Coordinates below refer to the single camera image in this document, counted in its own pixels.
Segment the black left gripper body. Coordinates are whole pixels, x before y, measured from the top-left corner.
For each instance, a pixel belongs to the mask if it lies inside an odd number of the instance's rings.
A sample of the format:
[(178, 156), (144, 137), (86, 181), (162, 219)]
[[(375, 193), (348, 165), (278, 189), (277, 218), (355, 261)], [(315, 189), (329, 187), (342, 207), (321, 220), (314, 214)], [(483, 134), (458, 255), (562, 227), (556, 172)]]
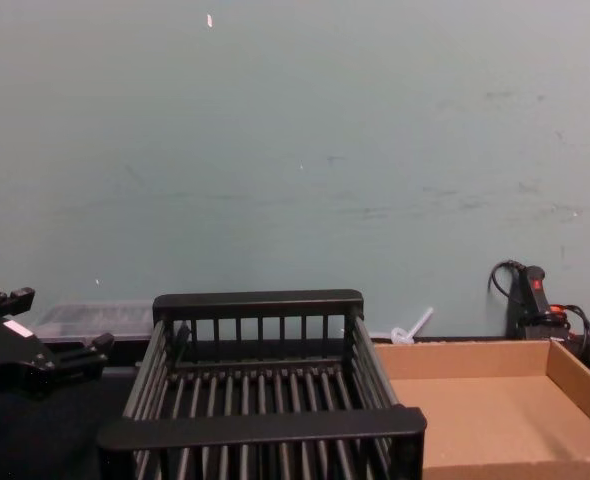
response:
[(0, 393), (24, 393), (38, 397), (54, 389), (54, 354), (15, 315), (30, 309), (24, 301), (0, 303)]

